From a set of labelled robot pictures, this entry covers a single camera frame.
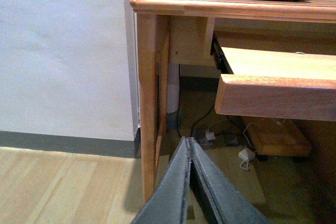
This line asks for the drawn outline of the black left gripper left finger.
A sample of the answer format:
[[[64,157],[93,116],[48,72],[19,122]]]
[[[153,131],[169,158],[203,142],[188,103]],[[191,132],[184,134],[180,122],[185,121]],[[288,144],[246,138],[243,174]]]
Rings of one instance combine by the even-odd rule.
[[[167,170],[132,223],[186,223],[190,187],[190,144],[181,138]]]

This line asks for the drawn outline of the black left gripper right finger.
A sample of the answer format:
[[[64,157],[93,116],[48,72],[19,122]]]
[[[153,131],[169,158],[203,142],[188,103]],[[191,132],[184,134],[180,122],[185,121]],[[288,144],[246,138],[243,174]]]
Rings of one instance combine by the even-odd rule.
[[[201,146],[189,138],[190,186],[208,223],[269,223],[234,187]]]

